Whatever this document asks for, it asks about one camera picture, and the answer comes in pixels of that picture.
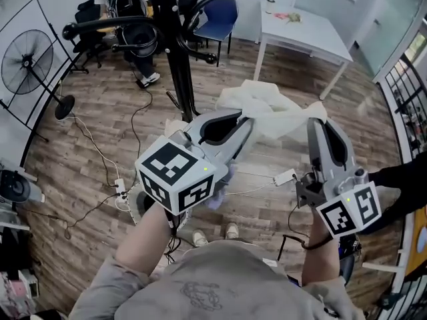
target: wooden table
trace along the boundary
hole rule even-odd
[[[301,16],[301,22],[288,22],[288,18],[279,19],[274,16],[274,13],[298,13]],[[267,14],[264,4],[261,4],[261,20],[261,45],[254,81],[257,81],[260,77],[266,45],[274,44],[286,47],[340,66],[334,78],[320,95],[320,99],[324,99],[334,87],[348,63],[353,61],[334,26],[329,20],[319,15],[281,5],[274,6],[273,13]]]

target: table top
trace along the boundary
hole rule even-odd
[[[262,33],[282,38],[282,41],[293,45],[353,61],[334,26],[326,18],[277,3],[273,4],[272,13],[268,14],[265,12],[265,3],[261,5]],[[274,17],[274,13],[298,13],[301,22],[288,22],[288,18],[279,19]]]

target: metal fence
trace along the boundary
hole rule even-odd
[[[427,88],[405,54],[387,74],[386,82],[398,106],[394,112],[402,117],[415,158],[427,149]]]

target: small fan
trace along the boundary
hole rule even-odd
[[[8,46],[1,63],[1,79],[16,95],[26,95],[40,85],[58,102],[55,117],[64,119],[74,106],[74,97],[59,100],[44,80],[53,62],[53,44],[49,36],[36,29],[18,35]]]

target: table leg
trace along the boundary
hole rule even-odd
[[[328,93],[332,90],[332,88],[334,87],[336,81],[341,77],[342,73],[344,72],[344,70],[346,70],[348,65],[348,62],[345,61],[341,64],[340,69],[338,70],[338,72],[335,74],[335,77],[330,81],[330,83],[328,84],[328,86],[323,90],[323,92],[320,94],[320,99],[323,101],[325,99],[326,96],[328,96]]]
[[[264,53],[266,52],[266,46],[267,46],[267,37],[263,36],[261,38],[260,50],[258,52],[258,59],[256,61],[254,81],[257,81],[258,78],[260,78],[261,66],[262,66],[262,61],[264,59]]]

